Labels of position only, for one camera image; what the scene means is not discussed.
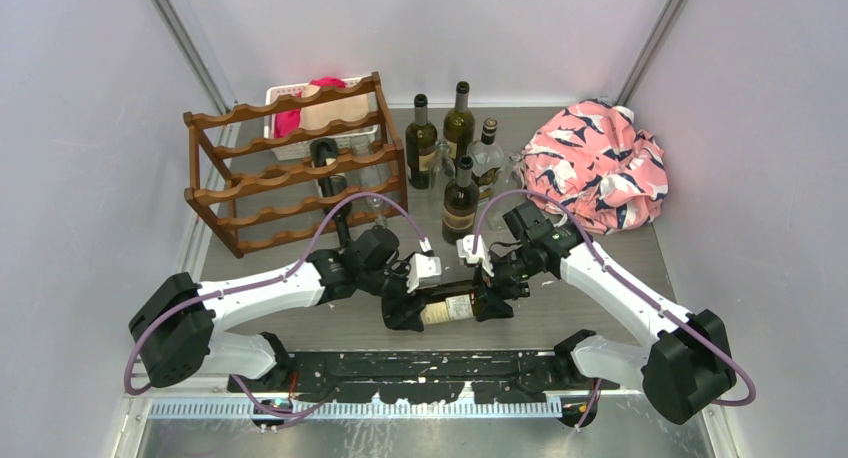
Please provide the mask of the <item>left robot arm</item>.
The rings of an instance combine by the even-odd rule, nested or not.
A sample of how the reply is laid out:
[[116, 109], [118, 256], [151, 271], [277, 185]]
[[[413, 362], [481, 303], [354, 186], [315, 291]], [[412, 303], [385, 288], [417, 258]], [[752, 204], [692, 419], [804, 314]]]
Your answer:
[[193, 375], [253, 380], [269, 391], [285, 387], [292, 366], [280, 339], [232, 328], [283, 310], [310, 308], [361, 290], [385, 303], [409, 300], [438, 283], [441, 263], [427, 239], [399, 259], [397, 236], [375, 226], [340, 249], [311, 251], [302, 262], [229, 281], [196, 282], [187, 272], [166, 278], [131, 318], [135, 346], [128, 365], [141, 363], [149, 387], [166, 388]]

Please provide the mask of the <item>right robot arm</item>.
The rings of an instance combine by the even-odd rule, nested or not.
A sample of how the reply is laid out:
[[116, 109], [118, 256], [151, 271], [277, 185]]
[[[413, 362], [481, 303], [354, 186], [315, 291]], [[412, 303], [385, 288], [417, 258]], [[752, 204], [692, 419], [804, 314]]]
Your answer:
[[483, 282], [483, 320], [507, 317], [528, 295], [531, 277], [549, 273], [592, 298], [635, 338], [633, 345], [581, 329], [554, 348], [556, 378], [567, 388], [614, 383], [645, 395], [667, 421], [683, 424], [737, 383], [723, 321], [692, 313], [621, 269], [572, 223], [557, 226], [532, 203], [503, 216], [517, 248], [505, 256], [469, 234], [457, 253]]

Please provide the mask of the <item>dark bottle white label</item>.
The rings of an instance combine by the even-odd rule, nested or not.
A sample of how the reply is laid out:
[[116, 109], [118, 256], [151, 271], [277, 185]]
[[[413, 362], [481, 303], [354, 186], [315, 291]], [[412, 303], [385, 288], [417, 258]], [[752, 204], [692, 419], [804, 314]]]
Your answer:
[[[310, 158], [314, 167], [324, 167], [337, 162], [340, 156], [339, 147], [332, 138], [319, 138], [310, 143]], [[348, 181], [344, 173], [333, 174], [328, 177], [319, 178], [317, 187], [323, 198], [333, 197], [344, 193], [348, 187]], [[352, 204], [344, 205], [332, 218], [336, 225], [336, 233], [339, 244], [344, 247], [351, 241], [348, 225], [348, 217], [352, 211]]]

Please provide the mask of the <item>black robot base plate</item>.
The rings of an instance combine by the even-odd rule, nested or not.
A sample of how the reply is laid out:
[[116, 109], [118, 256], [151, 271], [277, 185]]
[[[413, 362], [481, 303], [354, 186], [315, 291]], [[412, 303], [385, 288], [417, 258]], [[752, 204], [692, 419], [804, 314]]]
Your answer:
[[221, 371], [257, 394], [345, 404], [450, 404], [463, 392], [475, 404], [533, 404], [593, 384], [545, 350], [295, 352], [234, 358]]

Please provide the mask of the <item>dark bottle cream label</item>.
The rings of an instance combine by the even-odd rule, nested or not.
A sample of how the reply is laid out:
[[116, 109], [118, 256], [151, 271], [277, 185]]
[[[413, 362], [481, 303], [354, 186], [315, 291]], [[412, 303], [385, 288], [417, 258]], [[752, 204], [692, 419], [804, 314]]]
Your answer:
[[472, 280], [419, 289], [413, 297], [423, 303], [419, 313], [424, 327], [476, 319], [483, 310], [484, 286]]

